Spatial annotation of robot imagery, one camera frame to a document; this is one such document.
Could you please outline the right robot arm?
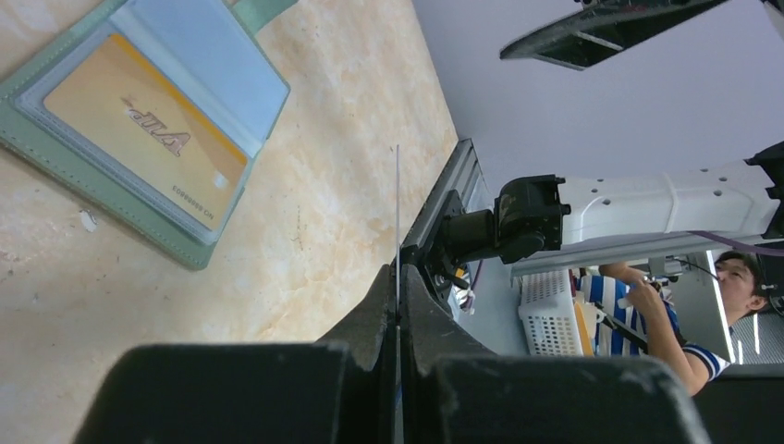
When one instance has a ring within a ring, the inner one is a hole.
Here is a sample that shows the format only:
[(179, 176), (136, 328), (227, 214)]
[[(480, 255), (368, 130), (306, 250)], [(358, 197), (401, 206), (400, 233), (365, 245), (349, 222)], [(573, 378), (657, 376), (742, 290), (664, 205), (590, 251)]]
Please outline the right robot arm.
[[(507, 43), (503, 60), (531, 58), (584, 70), (716, 7), (713, 1), (590, 1)], [(732, 234), (783, 235), (783, 146), (717, 168), (621, 179), (529, 176), (508, 182), (492, 209), (465, 212), (450, 191), (419, 268), (461, 284), (457, 269), (593, 239), (688, 232), (730, 244)]]

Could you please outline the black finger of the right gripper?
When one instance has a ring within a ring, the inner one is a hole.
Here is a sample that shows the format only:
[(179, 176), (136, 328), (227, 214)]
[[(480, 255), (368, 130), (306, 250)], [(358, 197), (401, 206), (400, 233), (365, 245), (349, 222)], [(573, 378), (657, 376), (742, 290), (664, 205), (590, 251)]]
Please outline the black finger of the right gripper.
[(528, 32), (499, 52), (582, 71), (720, 6), (720, 1), (583, 1), (582, 9)]

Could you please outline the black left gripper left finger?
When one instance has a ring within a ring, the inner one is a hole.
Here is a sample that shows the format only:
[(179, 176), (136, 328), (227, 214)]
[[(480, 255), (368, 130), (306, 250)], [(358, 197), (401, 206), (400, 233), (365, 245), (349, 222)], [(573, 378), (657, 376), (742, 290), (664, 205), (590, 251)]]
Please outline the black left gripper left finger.
[(153, 344), (106, 375), (78, 443), (390, 443), (395, 278), (311, 343)]

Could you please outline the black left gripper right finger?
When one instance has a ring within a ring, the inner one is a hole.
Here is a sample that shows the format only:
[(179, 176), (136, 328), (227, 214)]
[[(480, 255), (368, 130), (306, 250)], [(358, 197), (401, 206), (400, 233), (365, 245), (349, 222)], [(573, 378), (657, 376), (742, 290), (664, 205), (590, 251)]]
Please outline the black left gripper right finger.
[(504, 356), (400, 270), (404, 438), (409, 443), (706, 443), (691, 397), (650, 358)]

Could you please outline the green card holder wallet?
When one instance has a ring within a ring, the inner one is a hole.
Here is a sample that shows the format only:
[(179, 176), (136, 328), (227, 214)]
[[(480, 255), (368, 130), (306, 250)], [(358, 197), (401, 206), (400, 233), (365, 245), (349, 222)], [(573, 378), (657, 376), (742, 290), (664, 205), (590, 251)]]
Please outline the green card holder wallet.
[(290, 88), (257, 33), (287, 1), (104, 1), (1, 85), (1, 140), (191, 270)]

